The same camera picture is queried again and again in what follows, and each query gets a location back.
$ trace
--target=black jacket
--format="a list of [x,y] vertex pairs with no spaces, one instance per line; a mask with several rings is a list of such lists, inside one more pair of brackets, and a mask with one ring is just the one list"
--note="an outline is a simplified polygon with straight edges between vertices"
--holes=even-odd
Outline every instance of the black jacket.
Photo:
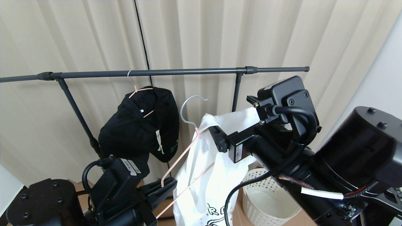
[[[168,162],[176,154],[179,119],[173,94],[164,88],[144,88],[153,90],[138,91],[131,98],[131,93],[126,94],[117,112],[100,130],[99,144],[105,156],[132,159],[152,153]],[[158,150],[157,130],[163,151]]]

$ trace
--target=screw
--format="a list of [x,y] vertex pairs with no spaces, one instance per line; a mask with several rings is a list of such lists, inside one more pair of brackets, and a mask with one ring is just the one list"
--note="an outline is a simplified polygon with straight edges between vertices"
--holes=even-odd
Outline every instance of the screw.
[[387,126],[388,126],[387,123],[382,121],[377,124],[377,127],[380,129],[385,129]]
[[25,214],[24,214],[24,219],[29,219],[31,217],[31,215],[28,213],[28,212],[26,212]]
[[370,114],[374,114],[374,113],[376,113],[376,110],[375,110],[375,108],[370,107],[370,108],[367,110],[367,112],[370,113]]

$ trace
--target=beige curtain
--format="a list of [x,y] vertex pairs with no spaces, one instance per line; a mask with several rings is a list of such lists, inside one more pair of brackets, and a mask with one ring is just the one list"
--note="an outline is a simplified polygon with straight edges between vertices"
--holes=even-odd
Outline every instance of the beige curtain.
[[[137,1],[151,69],[310,66],[308,73],[261,73],[242,79],[246,95],[299,75],[323,127],[331,129],[367,73],[401,8],[400,1]],[[1,1],[0,75],[44,71],[147,69],[134,1]],[[178,106],[191,95],[186,117],[230,112],[234,75],[154,76]],[[138,86],[148,77],[131,78]],[[127,78],[70,79],[67,84],[94,136],[133,90]],[[80,181],[96,159],[56,82],[0,86],[0,163],[24,184],[45,178]],[[194,128],[180,126],[180,154]],[[166,171],[151,157],[146,182]],[[93,170],[96,181],[100,170]]]

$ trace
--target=perforated plastic basket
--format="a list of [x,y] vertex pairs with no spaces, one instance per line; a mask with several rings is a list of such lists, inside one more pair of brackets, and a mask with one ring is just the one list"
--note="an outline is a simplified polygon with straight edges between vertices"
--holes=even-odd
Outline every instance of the perforated plastic basket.
[[[251,170],[243,181],[266,172],[260,168]],[[243,191],[244,213],[255,226],[282,225],[301,210],[292,197],[271,178],[247,185],[243,187]]]

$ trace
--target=clothing rack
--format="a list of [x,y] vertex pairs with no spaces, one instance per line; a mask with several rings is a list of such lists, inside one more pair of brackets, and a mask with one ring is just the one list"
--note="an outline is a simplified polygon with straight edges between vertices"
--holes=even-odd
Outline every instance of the clothing rack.
[[84,128],[91,147],[98,154],[99,158],[102,156],[98,140],[92,135],[84,117],[81,114],[70,90],[64,79],[66,78],[98,78],[98,77],[126,77],[126,76],[163,76],[163,75],[190,75],[190,74],[236,74],[232,112],[236,111],[237,99],[239,95],[240,83],[242,76],[245,74],[255,74],[260,72],[308,72],[309,67],[291,67],[291,68],[257,68],[253,66],[246,66],[243,68],[204,68],[204,69],[169,69],[169,70],[131,70],[131,71],[102,71],[102,72],[43,72],[37,75],[25,75],[15,77],[0,78],[0,83],[3,82],[18,82],[30,80],[56,80],[61,89],[64,91],[68,102],[77,115],[82,127]]

